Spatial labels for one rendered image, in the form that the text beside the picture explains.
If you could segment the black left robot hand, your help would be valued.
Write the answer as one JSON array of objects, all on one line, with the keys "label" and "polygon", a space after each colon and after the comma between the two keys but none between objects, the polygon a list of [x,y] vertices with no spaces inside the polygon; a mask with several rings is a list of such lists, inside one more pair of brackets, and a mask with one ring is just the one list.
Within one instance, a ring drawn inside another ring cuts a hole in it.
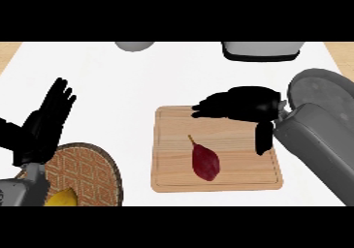
[{"label": "black left robot hand", "polygon": [[44,164],[53,157],[75,96],[66,80],[56,78],[40,108],[20,126],[0,118],[0,147],[13,152],[13,166]]}]

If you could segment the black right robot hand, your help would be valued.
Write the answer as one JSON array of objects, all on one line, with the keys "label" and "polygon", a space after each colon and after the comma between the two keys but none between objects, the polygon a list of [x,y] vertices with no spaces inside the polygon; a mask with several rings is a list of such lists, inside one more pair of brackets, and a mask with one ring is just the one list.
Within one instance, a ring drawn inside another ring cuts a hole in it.
[{"label": "black right robot hand", "polygon": [[192,106],[192,118],[228,118],[253,122],[254,152],[262,155],[272,147],[272,121],[278,119],[281,93],[262,86],[238,86],[205,97]]}]

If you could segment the wooden cutting board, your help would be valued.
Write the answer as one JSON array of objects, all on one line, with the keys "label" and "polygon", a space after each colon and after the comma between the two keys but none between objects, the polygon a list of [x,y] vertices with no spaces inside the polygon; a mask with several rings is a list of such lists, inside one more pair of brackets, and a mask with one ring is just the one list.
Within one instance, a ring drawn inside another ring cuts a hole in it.
[{"label": "wooden cutting board", "polygon": [[[155,192],[277,190],[282,176],[272,150],[254,153],[254,124],[226,118],[192,118],[191,108],[155,110],[151,186]],[[192,170],[192,145],[219,158],[220,171],[203,180]]]}]

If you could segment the dark red pear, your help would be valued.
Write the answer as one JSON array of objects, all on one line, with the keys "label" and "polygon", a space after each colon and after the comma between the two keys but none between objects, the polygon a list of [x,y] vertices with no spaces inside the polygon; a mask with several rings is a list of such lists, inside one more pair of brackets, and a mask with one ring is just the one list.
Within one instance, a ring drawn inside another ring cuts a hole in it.
[{"label": "dark red pear", "polygon": [[192,136],[188,136],[192,144],[192,170],[195,175],[205,181],[211,181],[219,173],[219,158],[216,153],[197,144]]}]

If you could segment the grey and black appliance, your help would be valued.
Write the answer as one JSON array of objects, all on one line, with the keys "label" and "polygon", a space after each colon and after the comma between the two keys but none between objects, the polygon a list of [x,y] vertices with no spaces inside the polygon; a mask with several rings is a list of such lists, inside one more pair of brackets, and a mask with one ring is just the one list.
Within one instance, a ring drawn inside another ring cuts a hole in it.
[{"label": "grey and black appliance", "polygon": [[302,45],[302,42],[222,42],[222,54],[232,61],[291,61]]}]

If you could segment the yellow banana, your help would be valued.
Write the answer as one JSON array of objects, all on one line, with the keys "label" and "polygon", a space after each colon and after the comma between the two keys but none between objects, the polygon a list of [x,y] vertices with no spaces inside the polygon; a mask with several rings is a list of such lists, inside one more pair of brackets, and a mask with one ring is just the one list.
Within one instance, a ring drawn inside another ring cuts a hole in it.
[{"label": "yellow banana", "polygon": [[77,206],[77,195],[71,188],[57,192],[44,203],[46,206]]}]

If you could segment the grey rounded object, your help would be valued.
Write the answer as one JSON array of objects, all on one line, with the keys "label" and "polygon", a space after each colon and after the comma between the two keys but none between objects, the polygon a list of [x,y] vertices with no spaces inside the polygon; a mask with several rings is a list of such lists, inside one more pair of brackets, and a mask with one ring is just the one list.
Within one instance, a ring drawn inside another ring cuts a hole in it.
[{"label": "grey rounded object", "polygon": [[129,52],[145,50],[154,43],[152,42],[115,42],[115,46]]}]

